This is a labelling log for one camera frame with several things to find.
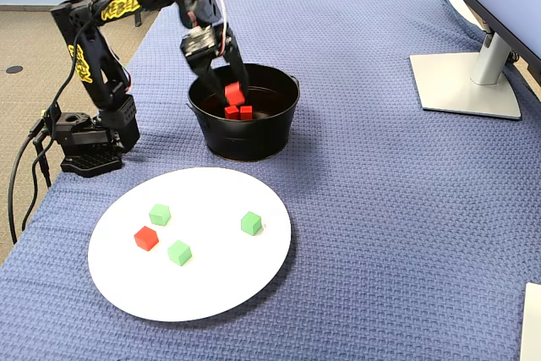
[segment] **green cube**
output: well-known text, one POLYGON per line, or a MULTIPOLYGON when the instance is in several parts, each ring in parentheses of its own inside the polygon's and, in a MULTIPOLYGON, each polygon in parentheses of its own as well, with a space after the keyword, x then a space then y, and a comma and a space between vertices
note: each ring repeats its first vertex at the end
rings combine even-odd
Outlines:
POLYGON ((175 241, 167 249, 167 253, 169 254, 169 260, 180 266, 186 264, 186 261, 192 258, 192 250, 189 249, 189 245, 180 240, 175 241))
POLYGON ((171 212, 169 206, 160 205, 159 203, 154 205, 149 213, 150 221, 157 226, 165 226, 171 218, 171 212))
POLYGON ((240 221, 240 228, 250 236, 254 236, 261 228, 261 216, 249 211, 240 221))

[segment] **black cable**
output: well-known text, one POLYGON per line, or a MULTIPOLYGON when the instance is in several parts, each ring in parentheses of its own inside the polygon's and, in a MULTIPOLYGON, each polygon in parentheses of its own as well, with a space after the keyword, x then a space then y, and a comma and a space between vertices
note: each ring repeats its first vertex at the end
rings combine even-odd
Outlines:
POLYGON ((19 167, 20 159, 25 153, 26 147, 32 141, 33 138, 43 129, 43 119, 38 120, 34 126, 28 132, 25 142, 21 145, 17 157, 15 158, 14 167, 11 170, 11 178, 9 179, 8 188, 8 219, 9 219, 9 231, 11 232, 11 239, 14 244, 17 243, 17 233, 15 232, 15 220, 14 220, 14 185, 15 178, 17 177, 17 169, 19 167))
POLYGON ((9 179, 8 189, 8 219, 9 219, 9 231, 11 232, 11 239, 14 244, 17 243, 17 234, 15 232, 15 220, 14 220, 14 185, 15 177, 17 176, 17 168, 19 167, 20 159, 26 150, 28 144, 32 141, 32 137, 26 136, 25 142, 21 145, 19 153, 15 158, 14 167, 11 170, 11 178, 9 179))
MULTIPOLYGON (((42 130, 40 134, 34 138, 34 141, 32 144, 36 148, 36 155, 40 155, 40 153, 43 151, 43 141, 45 138, 49 135, 49 132, 46 130, 42 130)), ((40 159, 40 169, 41 173, 43 174, 43 178, 45 179, 45 184, 47 185, 47 188, 49 189, 51 187, 51 174, 49 173, 49 163, 47 162, 46 156, 43 156, 40 159)))
MULTIPOLYGON (((77 34, 75 35, 75 38, 74 38, 74 55, 73 55, 73 58, 72 58, 71 69, 69 71, 69 75, 66 78, 66 80, 64 81, 64 83, 62 84, 62 86, 60 86, 60 89, 58 90, 57 94, 54 96, 54 99, 52 99, 52 103, 48 108, 49 114, 51 114, 52 110, 55 108, 55 106, 57 104, 58 98, 60 97, 60 95, 62 94, 62 92, 66 88, 66 86, 68 86, 71 79, 74 77, 75 67, 77 65, 77 51, 78 51, 77 50, 77 44, 79 43, 80 35, 90 26, 90 24, 94 21, 94 19, 99 16, 101 11, 110 3, 110 1, 111 0, 109 0, 109 2, 103 3, 94 12, 94 14, 92 14, 91 19, 89 19, 79 29, 79 31, 77 31, 77 34)), ((49 149, 52 147, 52 144, 54 143, 54 138, 55 138, 56 131, 57 131, 56 119, 55 118, 52 118, 52 120, 50 121, 50 126, 51 126, 51 128, 48 129, 48 130, 49 130, 49 132, 51 134, 51 140, 49 141, 49 144, 47 144, 47 146, 43 149, 43 151, 40 154, 37 155, 36 159, 32 163, 32 182, 34 183, 34 195, 32 196, 32 202, 30 203, 30 207, 26 211, 25 218, 23 219, 23 226, 22 226, 23 231, 26 229, 26 222, 28 221, 28 218, 30 217, 30 213, 34 209, 34 205, 36 204, 36 201, 37 201, 38 187, 37 187, 36 165, 38 164, 40 159, 49 151, 49 149)))

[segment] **blue tablecloth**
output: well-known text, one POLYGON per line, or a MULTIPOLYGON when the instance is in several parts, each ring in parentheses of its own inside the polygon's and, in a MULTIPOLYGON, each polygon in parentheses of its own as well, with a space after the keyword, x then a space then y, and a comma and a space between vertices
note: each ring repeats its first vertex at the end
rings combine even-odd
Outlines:
POLYGON ((162 10, 129 65, 141 139, 124 168, 62 174, 0 272, 0 359, 518 359, 525 285, 541 282, 541 108, 522 77, 505 69, 522 121, 425 112, 410 54, 483 38, 446 0, 226 1, 245 62, 300 80, 286 149, 255 163, 206 149, 184 29, 162 10), (197 166, 280 195, 286 262, 208 320, 127 315, 90 279, 92 230, 135 185, 197 166))

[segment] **cube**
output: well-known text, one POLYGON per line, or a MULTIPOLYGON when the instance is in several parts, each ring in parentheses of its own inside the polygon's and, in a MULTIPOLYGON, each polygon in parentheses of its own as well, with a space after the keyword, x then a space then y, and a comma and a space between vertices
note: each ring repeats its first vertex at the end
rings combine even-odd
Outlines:
POLYGON ((136 234, 134 234, 135 243, 145 251, 150 251, 156 244, 158 244, 158 234, 144 226, 136 234))
POLYGON ((238 107, 236 106, 228 106, 225 109, 226 112, 226 118, 230 118, 232 120, 238 120, 238 107))
POLYGON ((226 99, 231 106, 244 104, 244 94, 238 82, 226 86, 226 99))
POLYGON ((254 236, 261 229, 261 216, 249 211, 240 221, 240 228, 250 236, 254 236))
POLYGON ((171 212, 169 206, 160 205, 159 203, 154 205, 149 213, 150 221, 157 226, 165 226, 171 218, 171 212))
POLYGON ((180 240, 175 241, 171 247, 167 249, 169 260, 177 265, 183 266, 190 258, 192 258, 192 250, 189 245, 180 240))
POLYGON ((240 119, 241 120, 252 120, 253 109, 251 106, 241 106, 240 107, 240 119))

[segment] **bucket handle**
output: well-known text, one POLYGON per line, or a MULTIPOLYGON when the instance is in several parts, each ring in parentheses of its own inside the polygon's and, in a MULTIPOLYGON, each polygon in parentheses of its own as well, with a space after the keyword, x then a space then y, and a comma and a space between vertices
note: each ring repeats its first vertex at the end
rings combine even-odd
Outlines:
POLYGON ((209 128, 210 125, 209 125, 209 122, 206 121, 206 117, 203 116, 202 114, 200 114, 196 109, 195 107, 193 107, 192 105, 190 105, 189 103, 186 103, 186 106, 189 108, 189 110, 191 110, 192 112, 194 112, 194 115, 205 125, 205 127, 209 128))
POLYGON ((301 87, 301 84, 298 82, 298 79, 295 78, 293 75, 289 75, 291 79, 293 79, 293 81, 295 82, 295 84, 297 85, 297 87, 300 89, 301 87))

